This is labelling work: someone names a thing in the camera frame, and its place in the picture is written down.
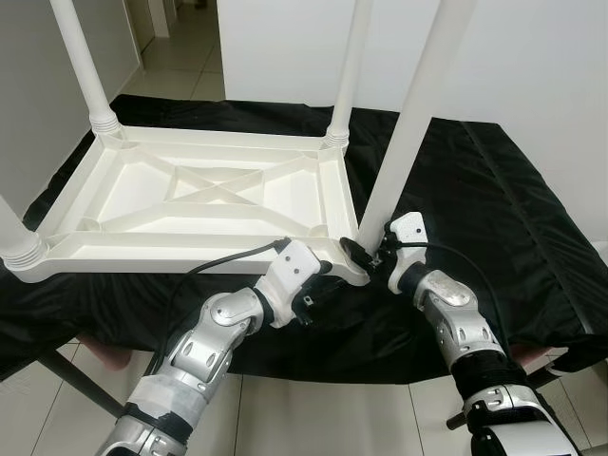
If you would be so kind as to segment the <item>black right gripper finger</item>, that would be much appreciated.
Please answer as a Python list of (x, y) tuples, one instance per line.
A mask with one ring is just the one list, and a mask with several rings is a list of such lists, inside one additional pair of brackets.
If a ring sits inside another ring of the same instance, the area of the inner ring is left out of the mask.
[(339, 239), (339, 246), (351, 260), (353, 265), (359, 266), (365, 274), (372, 274), (376, 271), (376, 256), (366, 251), (355, 239), (342, 237)]

